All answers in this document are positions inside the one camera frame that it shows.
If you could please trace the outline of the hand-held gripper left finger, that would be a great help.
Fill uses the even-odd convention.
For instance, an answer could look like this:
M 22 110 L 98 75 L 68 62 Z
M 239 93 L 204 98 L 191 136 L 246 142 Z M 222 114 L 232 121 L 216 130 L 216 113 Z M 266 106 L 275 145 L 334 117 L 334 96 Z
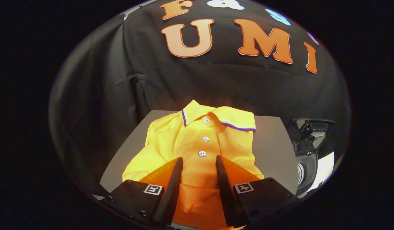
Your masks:
M 172 224 L 176 210 L 183 160 L 178 157 L 140 181 L 126 180 L 103 198 L 103 204 L 146 226 Z

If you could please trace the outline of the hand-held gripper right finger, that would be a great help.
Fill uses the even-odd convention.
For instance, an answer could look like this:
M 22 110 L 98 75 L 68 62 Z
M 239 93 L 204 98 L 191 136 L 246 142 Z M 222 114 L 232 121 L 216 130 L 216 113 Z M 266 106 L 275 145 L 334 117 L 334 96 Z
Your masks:
M 259 179 L 223 156 L 216 157 L 216 170 L 227 226 L 238 228 L 267 223 L 299 202 L 294 193 L 275 179 Z

